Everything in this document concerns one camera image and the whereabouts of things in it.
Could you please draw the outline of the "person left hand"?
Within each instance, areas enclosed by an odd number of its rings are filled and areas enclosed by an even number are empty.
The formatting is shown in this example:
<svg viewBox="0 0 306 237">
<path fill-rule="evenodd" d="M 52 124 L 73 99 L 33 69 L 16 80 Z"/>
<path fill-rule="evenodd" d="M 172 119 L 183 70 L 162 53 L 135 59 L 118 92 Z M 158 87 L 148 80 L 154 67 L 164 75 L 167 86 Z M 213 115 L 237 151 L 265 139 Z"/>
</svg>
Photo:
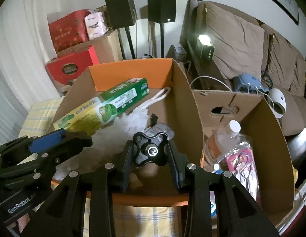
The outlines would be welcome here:
<svg viewBox="0 0 306 237">
<path fill-rule="evenodd" d="M 6 228 L 9 230 L 10 233 L 12 233 L 14 236 L 20 236 L 26 225 L 30 221 L 29 214 L 24 214 L 22 217 L 17 219 L 16 221 L 12 222 L 10 225 L 8 225 Z"/>
</svg>

